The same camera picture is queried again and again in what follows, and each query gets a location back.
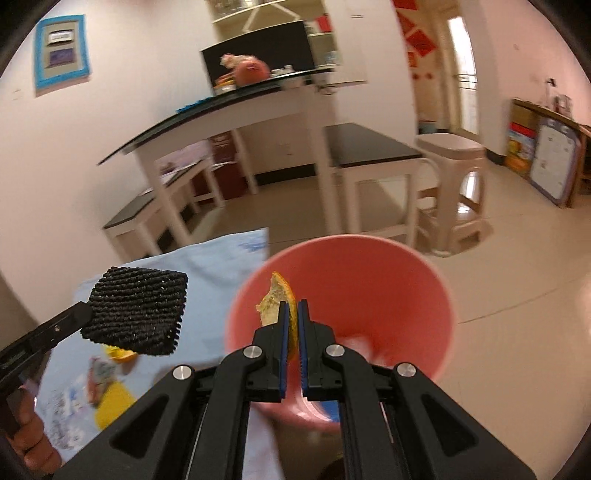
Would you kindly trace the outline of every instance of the blue tablecloth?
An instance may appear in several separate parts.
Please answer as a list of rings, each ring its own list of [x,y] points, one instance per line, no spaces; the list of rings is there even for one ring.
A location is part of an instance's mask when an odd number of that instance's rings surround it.
[[[267,256],[267,230],[261,229],[223,236],[126,264],[181,271],[189,277],[187,304],[175,353],[163,357],[141,355],[127,373],[123,366],[117,367],[118,380],[135,398],[142,396],[176,365],[203,368],[223,358],[226,316],[232,299]],[[86,301],[99,278],[100,275],[80,285],[74,302]],[[100,345],[84,340],[79,333],[74,334],[53,350],[41,380],[37,413],[65,461],[99,433],[94,421],[95,409],[88,404],[85,391],[89,361],[93,356],[107,359]],[[283,479],[272,428],[254,408],[248,423],[243,479]]]

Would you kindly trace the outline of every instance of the door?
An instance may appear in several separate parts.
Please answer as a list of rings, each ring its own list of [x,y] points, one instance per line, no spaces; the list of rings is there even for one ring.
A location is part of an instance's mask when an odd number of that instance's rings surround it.
[[[450,119],[454,133],[479,141],[478,78],[470,35],[457,8],[443,13],[448,41],[451,101]]]

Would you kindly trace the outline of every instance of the black textured pad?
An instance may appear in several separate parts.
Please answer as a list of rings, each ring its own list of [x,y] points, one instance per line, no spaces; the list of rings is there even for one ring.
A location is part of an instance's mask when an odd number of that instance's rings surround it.
[[[187,275],[112,267],[92,289],[82,337],[147,355],[174,352],[187,300]]]

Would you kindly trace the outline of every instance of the pink trash can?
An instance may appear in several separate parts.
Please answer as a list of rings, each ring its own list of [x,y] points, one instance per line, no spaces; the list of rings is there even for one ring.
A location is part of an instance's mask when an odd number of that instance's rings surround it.
[[[371,348],[371,362],[393,367],[407,361],[431,379],[441,374],[456,324],[445,281],[418,252],[366,235],[309,240],[265,262],[234,298],[226,330],[228,352],[251,344],[261,326],[255,306],[268,292],[273,271],[289,282],[297,300],[308,300],[310,319],[330,325],[338,342],[363,339]],[[287,423],[339,429],[320,404],[302,397],[298,357],[288,366],[286,399],[256,405]]]

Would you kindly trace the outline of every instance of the black bench top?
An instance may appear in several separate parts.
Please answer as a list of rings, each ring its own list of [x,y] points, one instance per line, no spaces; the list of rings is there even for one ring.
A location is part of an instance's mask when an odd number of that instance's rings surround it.
[[[168,132],[169,130],[179,127],[180,125],[183,125],[186,122],[193,120],[194,118],[198,118],[200,116],[206,115],[207,113],[220,110],[229,105],[233,105],[234,103],[243,102],[244,100],[256,98],[263,95],[268,95],[269,93],[280,92],[282,90],[282,83],[285,80],[298,77],[305,77],[306,81],[309,83],[311,81],[310,79],[312,75],[319,73],[328,73],[332,71],[332,67],[321,67],[314,70],[304,70],[302,72],[287,73],[285,75],[272,77],[268,80],[263,80],[262,82],[237,88],[236,90],[232,90],[231,92],[226,92],[222,93],[221,95],[216,95],[203,99],[201,102],[198,102],[189,108],[183,109],[181,112],[173,116],[170,116],[165,120],[162,120],[159,124],[156,124],[151,128],[148,128],[145,132],[140,133],[136,137],[132,138],[125,145],[120,146],[117,150],[111,152],[109,155],[103,158],[103,160],[99,162],[99,165],[106,162],[119,152],[123,152],[124,154],[133,152],[133,150],[146,144],[150,140],[159,137],[160,135]]]
[[[180,177],[188,173],[189,170],[191,170],[191,168],[193,168],[194,166],[195,165],[190,165],[176,172],[176,174],[173,175],[173,177],[168,182],[166,182],[166,186],[168,187],[172,185]],[[151,192],[137,196],[131,202],[125,205],[117,215],[115,215],[111,220],[109,220],[109,222],[107,222],[103,227],[103,230],[113,228],[114,226],[121,225],[122,223],[133,220],[137,216],[137,214],[144,210],[155,198],[156,195],[154,194],[153,190]]]
[[[358,124],[331,125],[324,131],[333,167],[359,167],[423,157],[418,150]]]

